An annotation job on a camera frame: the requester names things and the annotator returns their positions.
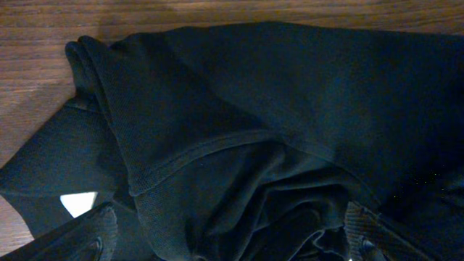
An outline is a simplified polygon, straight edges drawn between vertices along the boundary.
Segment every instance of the wooden table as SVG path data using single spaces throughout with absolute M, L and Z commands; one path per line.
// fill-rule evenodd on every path
M 464 34 L 464 1 L 0 0 L 0 167 L 74 95 L 68 41 L 267 20 Z

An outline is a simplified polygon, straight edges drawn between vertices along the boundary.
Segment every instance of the clothing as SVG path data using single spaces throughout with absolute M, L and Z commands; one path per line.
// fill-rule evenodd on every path
M 464 38 L 267 22 L 66 53 L 78 97 L 2 193 L 127 187 L 164 260 L 348 260 L 349 201 L 464 259 Z

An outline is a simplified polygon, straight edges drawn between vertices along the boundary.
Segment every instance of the wrinkled fabric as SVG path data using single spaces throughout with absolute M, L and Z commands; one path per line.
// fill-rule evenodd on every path
M 94 146 L 79 135 L 92 186 L 124 188 L 119 202 L 161 259 L 348 260 L 349 201 L 417 229 L 418 209 L 462 216 L 463 52 L 459 36 L 277 22 L 138 33 L 110 47 L 83 36 L 66 54 L 85 102 L 68 106 L 95 119 L 62 131 L 96 131 Z M 18 178 L 30 151 L 0 178 Z M 41 193 L 3 179 L 3 193 Z M 411 200 L 438 193 L 455 198 Z M 452 229 L 435 251 L 459 251 L 464 227 Z

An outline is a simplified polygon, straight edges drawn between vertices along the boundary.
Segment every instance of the black sweatshirt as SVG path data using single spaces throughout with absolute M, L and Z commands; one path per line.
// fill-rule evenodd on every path
M 0 192 L 115 193 L 143 242 L 115 259 L 348 260 L 351 201 L 464 260 L 463 37 L 267 22 L 66 53 L 78 96 Z

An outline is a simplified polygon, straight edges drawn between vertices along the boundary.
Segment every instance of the wood grain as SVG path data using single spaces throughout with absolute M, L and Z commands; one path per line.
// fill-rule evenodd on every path
M 33 240 L 20 214 L 1 196 L 0 224 L 0 257 Z
M 278 20 L 464 33 L 461 0 L 0 0 L 0 167 L 74 95 L 64 45 L 186 25 Z

